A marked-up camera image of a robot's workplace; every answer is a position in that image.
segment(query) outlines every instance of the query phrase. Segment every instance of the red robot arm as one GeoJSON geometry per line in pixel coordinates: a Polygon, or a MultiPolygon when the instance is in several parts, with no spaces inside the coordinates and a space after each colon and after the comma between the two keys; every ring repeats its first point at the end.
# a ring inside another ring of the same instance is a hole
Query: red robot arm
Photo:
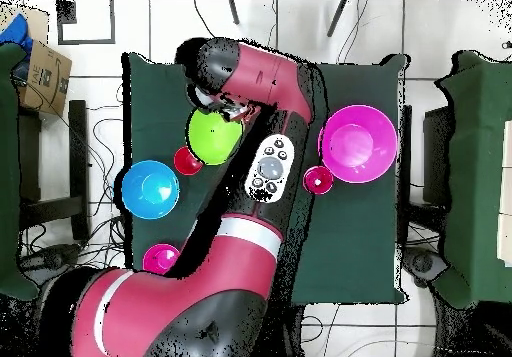
{"type": "Polygon", "coordinates": [[[72,357],[249,357],[258,336],[300,183],[311,67],[226,38],[203,43],[184,64],[216,101],[261,110],[175,266],[194,257],[199,267],[181,279],[124,269],[86,275],[72,357]]]}

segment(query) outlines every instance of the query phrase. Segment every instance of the bowl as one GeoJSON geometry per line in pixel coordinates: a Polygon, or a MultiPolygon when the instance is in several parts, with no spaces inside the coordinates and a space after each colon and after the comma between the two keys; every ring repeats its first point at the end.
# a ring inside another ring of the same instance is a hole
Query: bowl
{"type": "Polygon", "coordinates": [[[156,244],[149,248],[142,259],[142,270],[163,275],[174,266],[179,250],[170,244],[156,244]]]}
{"type": "Polygon", "coordinates": [[[153,160],[135,163],[121,185],[125,207],[141,219],[160,219],[176,205],[180,187],[175,173],[153,160]]]}
{"type": "Polygon", "coordinates": [[[333,175],[327,167],[313,166],[304,173],[302,186],[312,194],[322,195],[331,189],[333,182],[333,175]]]}
{"type": "Polygon", "coordinates": [[[188,146],[195,158],[210,166],[223,164],[243,133],[241,122],[227,122],[218,112],[195,110],[187,125],[188,146]]]}
{"type": "Polygon", "coordinates": [[[203,163],[197,160],[185,145],[174,154],[174,167],[182,175],[191,176],[201,170],[203,163]]]}
{"type": "Polygon", "coordinates": [[[393,123],[366,105],[338,110],[318,136],[324,166],[349,183],[370,182],[382,176],[393,164],[397,147],[393,123]]]}

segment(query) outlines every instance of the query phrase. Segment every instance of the pink bowl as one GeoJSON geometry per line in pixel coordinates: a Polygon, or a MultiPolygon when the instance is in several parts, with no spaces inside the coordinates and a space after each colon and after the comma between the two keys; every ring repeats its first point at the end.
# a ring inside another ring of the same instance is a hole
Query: pink bowl
{"type": "Polygon", "coordinates": [[[393,164],[397,135],[389,118],[376,108],[353,105],[334,113],[318,136],[322,162],[344,182],[365,183],[393,164]]]}
{"type": "Polygon", "coordinates": [[[174,266],[178,256],[179,250],[169,244],[156,244],[153,245],[142,259],[142,269],[147,272],[157,273],[163,275],[174,266]]]}

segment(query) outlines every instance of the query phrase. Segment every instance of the dark green table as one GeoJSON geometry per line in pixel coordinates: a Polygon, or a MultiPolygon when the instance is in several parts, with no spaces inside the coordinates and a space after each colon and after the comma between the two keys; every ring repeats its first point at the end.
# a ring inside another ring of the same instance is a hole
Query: dark green table
{"type": "MultiPolygon", "coordinates": [[[[133,163],[153,159],[174,169],[173,155],[185,144],[185,123],[193,110],[185,94],[182,67],[147,63],[136,54],[130,54],[129,61],[133,163]]],[[[303,171],[319,163],[320,128],[327,116],[342,107],[374,106],[397,126],[398,73],[405,63],[405,56],[397,55],[381,65],[318,65],[327,102],[323,89],[315,89],[316,118],[303,171]]],[[[219,168],[212,166],[192,177],[179,175],[180,200],[169,215],[153,221],[133,219],[134,268],[141,269],[143,254],[155,243],[178,248],[183,244],[218,175],[219,168]]],[[[298,304],[402,302],[393,285],[395,192],[394,169],[369,184],[338,181],[321,197],[299,187],[273,293],[280,287],[291,294],[293,287],[293,302],[298,304]]]]}

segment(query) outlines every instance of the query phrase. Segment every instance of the small pink bowl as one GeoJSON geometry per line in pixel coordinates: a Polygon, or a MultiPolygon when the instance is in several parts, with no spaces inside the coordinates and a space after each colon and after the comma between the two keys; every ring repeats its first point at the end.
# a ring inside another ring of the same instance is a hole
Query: small pink bowl
{"type": "Polygon", "coordinates": [[[304,173],[302,186],[312,194],[322,195],[331,189],[333,182],[334,177],[327,167],[313,166],[304,173]]]}
{"type": "Polygon", "coordinates": [[[169,244],[153,245],[142,259],[142,269],[147,272],[163,275],[174,266],[180,252],[169,244]]]}
{"type": "Polygon", "coordinates": [[[365,105],[338,110],[318,136],[322,163],[335,177],[350,183],[370,182],[386,173],[397,147],[393,123],[365,105]]]}

